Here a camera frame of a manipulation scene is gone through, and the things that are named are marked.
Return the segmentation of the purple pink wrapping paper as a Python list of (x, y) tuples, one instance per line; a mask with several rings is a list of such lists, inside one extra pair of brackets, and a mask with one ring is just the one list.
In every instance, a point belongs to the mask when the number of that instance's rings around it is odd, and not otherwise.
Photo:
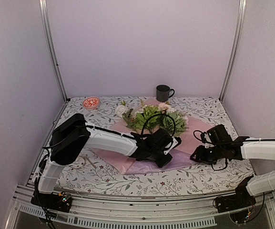
[(205, 131), (210, 125), (155, 99), (140, 101), (136, 108), (122, 101), (115, 114), (121, 121), (113, 131), (127, 132), (136, 149), (131, 155), (107, 149), (95, 149), (99, 158), (121, 174), (142, 174), (193, 165), (190, 156), (198, 146), (194, 130)]

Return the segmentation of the green white flower sprig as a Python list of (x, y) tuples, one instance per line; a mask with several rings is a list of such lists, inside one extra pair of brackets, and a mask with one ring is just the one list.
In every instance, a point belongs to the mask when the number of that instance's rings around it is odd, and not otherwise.
[(158, 105), (146, 104), (141, 100), (140, 108), (130, 109), (126, 115), (127, 127), (138, 132), (148, 131), (153, 133), (154, 129), (158, 125), (159, 116), (155, 116), (161, 113)]

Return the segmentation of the lilac white flower bouquet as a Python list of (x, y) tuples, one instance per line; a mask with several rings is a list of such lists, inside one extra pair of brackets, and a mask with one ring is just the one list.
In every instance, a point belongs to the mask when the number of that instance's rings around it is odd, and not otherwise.
[(180, 136), (189, 129), (188, 124), (189, 118), (181, 112), (167, 112), (161, 118), (160, 128), (167, 131), (170, 135)]

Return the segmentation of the pink rose stem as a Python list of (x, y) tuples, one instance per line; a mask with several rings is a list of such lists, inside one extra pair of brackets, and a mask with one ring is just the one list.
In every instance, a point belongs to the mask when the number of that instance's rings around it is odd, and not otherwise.
[(172, 108), (170, 104), (168, 103), (159, 103), (158, 105), (159, 110), (164, 114), (171, 114), (176, 111), (175, 108)]

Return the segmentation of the white rose long stem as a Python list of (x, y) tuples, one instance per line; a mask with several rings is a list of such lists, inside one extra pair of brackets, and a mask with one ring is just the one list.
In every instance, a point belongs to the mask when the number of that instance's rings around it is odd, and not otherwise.
[(133, 109), (129, 108), (126, 105), (125, 101), (121, 101), (121, 104), (118, 105), (115, 109), (115, 114), (122, 118), (123, 121), (127, 124), (128, 127), (132, 127), (133, 125)]

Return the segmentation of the dark grey metal mug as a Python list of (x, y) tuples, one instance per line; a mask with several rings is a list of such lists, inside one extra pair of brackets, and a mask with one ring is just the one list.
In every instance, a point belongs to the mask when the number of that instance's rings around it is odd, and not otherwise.
[(159, 102), (167, 102), (175, 94), (175, 90), (169, 86), (161, 84), (156, 86), (156, 100)]

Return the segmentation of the red patterned ceramic bowl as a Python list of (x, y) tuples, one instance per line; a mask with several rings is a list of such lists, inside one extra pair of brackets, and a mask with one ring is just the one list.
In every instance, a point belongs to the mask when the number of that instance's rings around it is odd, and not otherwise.
[(96, 109), (100, 105), (100, 102), (101, 101), (98, 97), (92, 96), (92, 97), (86, 98), (83, 101), (82, 105), (87, 110), (93, 110), (93, 109)]

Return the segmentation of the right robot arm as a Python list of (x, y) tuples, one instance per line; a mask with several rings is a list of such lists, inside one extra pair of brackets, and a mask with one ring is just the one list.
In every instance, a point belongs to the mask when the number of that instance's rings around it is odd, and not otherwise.
[[(275, 161), (275, 139), (251, 138), (239, 136), (232, 139), (224, 125), (216, 125), (202, 132), (198, 146), (190, 159), (209, 165), (214, 165), (220, 159), (226, 161), (263, 159)], [(226, 200), (235, 208), (244, 204), (254, 204), (255, 196), (261, 193), (275, 191), (275, 170), (260, 176), (245, 178), (235, 189), (235, 194)]]

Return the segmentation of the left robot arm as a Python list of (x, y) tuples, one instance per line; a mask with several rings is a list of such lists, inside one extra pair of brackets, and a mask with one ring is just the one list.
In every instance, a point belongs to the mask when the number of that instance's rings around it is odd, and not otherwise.
[(57, 127), (47, 152), (39, 163), (39, 175), (35, 179), (35, 195), (45, 207), (56, 202), (54, 186), (63, 169), (73, 163), (84, 147), (107, 150), (139, 161), (153, 161), (159, 168), (167, 165), (170, 151), (181, 144), (175, 132), (157, 129), (153, 134), (123, 134), (86, 122), (82, 114), (74, 114)]

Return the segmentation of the beige raffia ribbon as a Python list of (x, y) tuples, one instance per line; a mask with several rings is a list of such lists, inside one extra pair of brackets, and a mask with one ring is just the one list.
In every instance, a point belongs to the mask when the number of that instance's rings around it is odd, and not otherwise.
[(96, 165), (87, 156), (78, 156), (74, 162), (75, 169), (82, 169), (86, 167), (91, 167), (96, 169)]

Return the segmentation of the front aluminium rail base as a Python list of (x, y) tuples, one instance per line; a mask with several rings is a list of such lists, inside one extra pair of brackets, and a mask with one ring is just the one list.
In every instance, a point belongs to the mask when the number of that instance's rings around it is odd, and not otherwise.
[(238, 223), (247, 208), (218, 212), (214, 200), (232, 191), (204, 195), (130, 197), (71, 191), (68, 213), (53, 211), (54, 229), (275, 229), (275, 199), (256, 197), (250, 218)]

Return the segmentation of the right aluminium frame post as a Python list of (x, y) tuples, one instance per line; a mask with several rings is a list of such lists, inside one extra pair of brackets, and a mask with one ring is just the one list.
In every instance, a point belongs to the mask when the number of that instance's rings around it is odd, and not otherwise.
[(241, 34), (242, 34), (242, 30), (243, 30), (243, 25), (244, 25), (246, 5), (247, 5), (246, 0), (239, 0), (233, 44), (232, 44), (232, 48), (231, 48), (231, 53), (230, 53), (230, 58), (228, 61), (227, 69), (225, 72), (223, 85), (222, 85), (220, 95), (219, 95), (219, 100), (221, 103), (223, 103), (226, 98), (227, 90), (228, 90), (228, 87), (229, 87), (229, 84), (231, 81), (231, 76), (232, 76), (233, 68), (235, 65), (237, 51), (239, 48)]

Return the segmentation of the aluminium frame post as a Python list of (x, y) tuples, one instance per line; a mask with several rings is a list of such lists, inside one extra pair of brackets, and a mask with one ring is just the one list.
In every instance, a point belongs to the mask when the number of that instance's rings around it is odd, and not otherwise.
[(47, 8), (47, 1), (39, 0), (39, 7), (40, 7), (40, 14), (41, 14), (42, 24), (43, 24), (43, 28), (44, 28), (44, 33), (46, 36), (48, 50), (49, 50), (51, 62), (53, 65), (53, 70), (55, 73), (57, 85), (58, 85), (58, 88), (61, 93), (61, 97), (62, 97), (63, 101), (67, 102), (69, 98), (67, 96), (64, 82), (61, 77), (59, 63), (57, 60), (57, 55), (56, 55), (56, 51), (55, 51), (55, 47), (54, 47), (54, 43), (53, 43), (53, 37), (52, 37), (51, 26), (50, 26), (49, 15), (48, 15), (48, 8)]
[(222, 85), (220, 95), (219, 95), (219, 100), (221, 103), (223, 103), (226, 98), (227, 90), (228, 90), (228, 87), (229, 87), (229, 84), (231, 81), (231, 76), (232, 76), (233, 68), (235, 65), (237, 51), (239, 48), (241, 34), (242, 34), (242, 30), (243, 30), (243, 25), (244, 25), (246, 5), (247, 5), (246, 0), (239, 0), (233, 44), (232, 44), (232, 48), (231, 48), (231, 53), (230, 53), (230, 58), (228, 61), (227, 69), (225, 72), (223, 85)]

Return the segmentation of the left aluminium frame post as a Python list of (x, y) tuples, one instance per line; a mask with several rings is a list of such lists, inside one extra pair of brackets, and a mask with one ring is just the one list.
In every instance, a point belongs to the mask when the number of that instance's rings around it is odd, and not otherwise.
[(43, 24), (43, 28), (44, 28), (44, 33), (46, 36), (48, 50), (49, 50), (51, 62), (53, 65), (53, 70), (55, 73), (57, 85), (58, 85), (58, 88), (61, 93), (61, 97), (62, 97), (63, 101), (67, 102), (69, 98), (67, 96), (64, 82), (61, 77), (59, 63), (57, 60), (57, 55), (56, 55), (56, 51), (55, 51), (55, 47), (54, 47), (54, 43), (53, 43), (53, 37), (52, 37), (51, 26), (50, 26), (49, 15), (48, 15), (48, 8), (47, 8), (47, 1), (39, 0), (39, 7), (40, 7), (40, 14), (41, 14), (42, 24)]

